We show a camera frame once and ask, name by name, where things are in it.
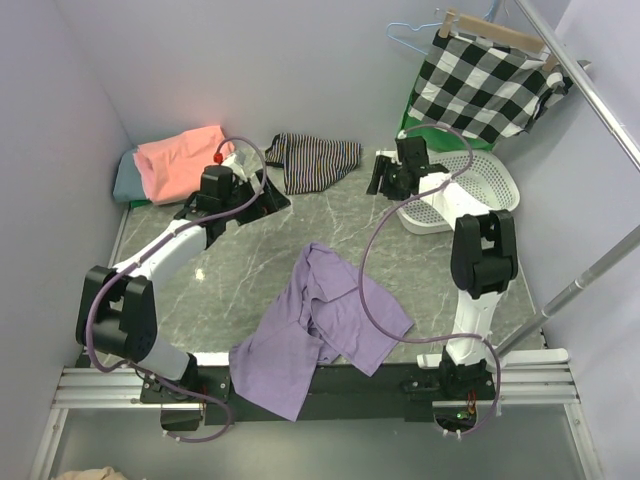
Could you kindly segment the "purple t shirt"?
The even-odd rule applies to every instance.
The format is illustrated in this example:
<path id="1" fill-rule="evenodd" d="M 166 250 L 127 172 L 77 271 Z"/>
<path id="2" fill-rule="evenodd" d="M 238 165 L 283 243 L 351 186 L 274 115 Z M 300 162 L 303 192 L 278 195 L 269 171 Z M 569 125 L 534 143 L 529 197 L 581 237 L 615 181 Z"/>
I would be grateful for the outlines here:
<path id="1" fill-rule="evenodd" d="M 372 376 L 413 325 L 385 288 L 310 243 L 255 332 L 231 349 L 232 383 L 242 398 L 294 421 L 317 365 L 344 357 Z"/>

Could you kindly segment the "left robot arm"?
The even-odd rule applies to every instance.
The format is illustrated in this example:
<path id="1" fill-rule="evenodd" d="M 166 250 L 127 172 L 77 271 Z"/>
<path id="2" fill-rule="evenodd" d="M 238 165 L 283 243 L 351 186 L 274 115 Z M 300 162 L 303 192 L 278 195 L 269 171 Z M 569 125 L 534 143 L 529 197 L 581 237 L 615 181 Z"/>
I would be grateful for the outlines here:
<path id="1" fill-rule="evenodd" d="M 229 166 L 205 168 L 200 187 L 165 231 L 131 259 L 88 271 L 75 337 L 90 355 L 110 354 L 185 389 L 198 383 L 194 355 L 159 336 L 155 290 L 221 237 L 228 222 L 245 225 L 290 205 L 263 170 L 257 183 Z"/>

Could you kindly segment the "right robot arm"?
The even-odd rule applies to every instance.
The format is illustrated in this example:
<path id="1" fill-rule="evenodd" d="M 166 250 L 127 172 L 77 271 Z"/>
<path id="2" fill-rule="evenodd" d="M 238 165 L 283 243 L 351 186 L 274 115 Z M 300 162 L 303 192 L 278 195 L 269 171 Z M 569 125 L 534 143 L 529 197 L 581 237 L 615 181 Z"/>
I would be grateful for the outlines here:
<path id="1" fill-rule="evenodd" d="M 511 213 L 490 209 L 445 166 L 432 163 L 421 137 L 400 135 L 395 154 L 376 156 L 367 192 L 403 202 L 416 197 L 453 230 L 450 272 L 458 302 L 451 337 L 436 366 L 438 387 L 452 397 L 483 386 L 489 369 L 499 364 L 488 347 L 494 312 L 518 274 Z"/>

